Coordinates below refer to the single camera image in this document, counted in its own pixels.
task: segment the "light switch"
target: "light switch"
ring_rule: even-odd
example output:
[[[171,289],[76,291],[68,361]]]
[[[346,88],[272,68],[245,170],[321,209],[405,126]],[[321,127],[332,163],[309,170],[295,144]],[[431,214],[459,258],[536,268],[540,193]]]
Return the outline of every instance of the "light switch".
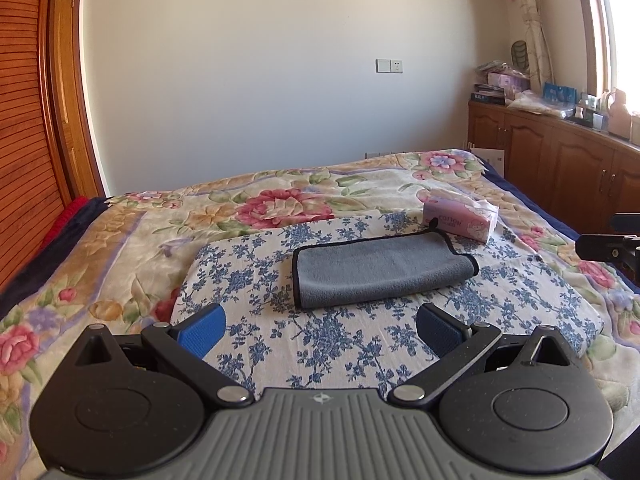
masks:
[[[376,72],[391,72],[391,60],[390,59],[377,59],[376,60]]]

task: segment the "gray ribbed panel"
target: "gray ribbed panel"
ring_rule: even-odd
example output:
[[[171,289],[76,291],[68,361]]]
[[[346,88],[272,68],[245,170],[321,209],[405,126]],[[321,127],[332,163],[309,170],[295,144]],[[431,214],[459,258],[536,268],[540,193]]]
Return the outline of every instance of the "gray ribbed panel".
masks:
[[[508,480],[451,449],[429,416],[383,402],[374,389],[267,388],[242,410],[219,412],[182,456],[141,480]],[[49,472],[46,480],[69,480]],[[602,480],[594,468],[536,477]]]

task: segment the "silver screw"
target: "silver screw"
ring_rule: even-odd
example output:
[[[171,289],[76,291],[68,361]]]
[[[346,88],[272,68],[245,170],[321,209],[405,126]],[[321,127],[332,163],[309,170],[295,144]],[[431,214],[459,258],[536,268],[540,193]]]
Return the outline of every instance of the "silver screw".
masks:
[[[218,390],[218,398],[230,404],[245,402],[249,395],[249,390],[242,386],[223,386]]]
[[[404,400],[404,402],[416,402],[424,398],[424,390],[415,384],[400,384],[394,388],[394,396],[396,399]]]

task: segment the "window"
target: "window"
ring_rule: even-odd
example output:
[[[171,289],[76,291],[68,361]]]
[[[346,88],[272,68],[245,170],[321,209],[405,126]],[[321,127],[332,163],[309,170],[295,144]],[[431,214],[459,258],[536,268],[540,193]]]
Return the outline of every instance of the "window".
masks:
[[[619,88],[640,112],[640,0],[582,0],[589,92]]]

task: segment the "crosshair logo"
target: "crosshair logo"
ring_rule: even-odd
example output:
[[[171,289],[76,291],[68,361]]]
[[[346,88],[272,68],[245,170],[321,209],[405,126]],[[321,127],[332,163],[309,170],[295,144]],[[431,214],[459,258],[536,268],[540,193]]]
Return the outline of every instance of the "crosshair logo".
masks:
[[[329,397],[326,393],[320,392],[319,394],[315,394],[312,399],[318,404],[324,404],[325,402],[329,402],[333,397]]]

